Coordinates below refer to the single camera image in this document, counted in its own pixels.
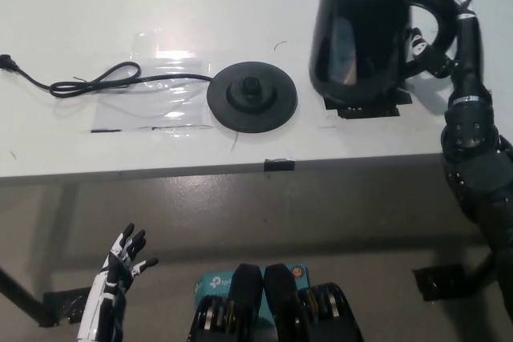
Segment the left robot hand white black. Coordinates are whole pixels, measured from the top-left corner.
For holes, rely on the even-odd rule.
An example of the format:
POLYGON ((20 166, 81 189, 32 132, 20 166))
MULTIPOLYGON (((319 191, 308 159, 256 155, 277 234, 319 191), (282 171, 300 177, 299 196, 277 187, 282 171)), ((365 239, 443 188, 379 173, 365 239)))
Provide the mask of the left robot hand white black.
POLYGON ((144 229, 135 233, 129 223, 111 246, 103 266, 95 276, 83 311, 78 341, 121 341, 127 306, 126 294, 135 278, 159 263, 135 258, 146 245, 144 229))

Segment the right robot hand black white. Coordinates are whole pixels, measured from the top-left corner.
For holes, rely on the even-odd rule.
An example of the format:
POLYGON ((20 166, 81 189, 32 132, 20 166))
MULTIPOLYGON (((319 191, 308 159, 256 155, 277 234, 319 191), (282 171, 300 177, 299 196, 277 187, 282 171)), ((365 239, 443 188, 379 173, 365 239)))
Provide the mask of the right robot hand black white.
POLYGON ((436 78, 449 77, 453 91, 448 99, 451 107, 466 100, 492 103, 491 93, 483 84, 483 44, 479 19, 472 0, 455 0, 456 53, 453 59, 427 43, 418 28, 412 30, 411 52, 421 69, 436 78))

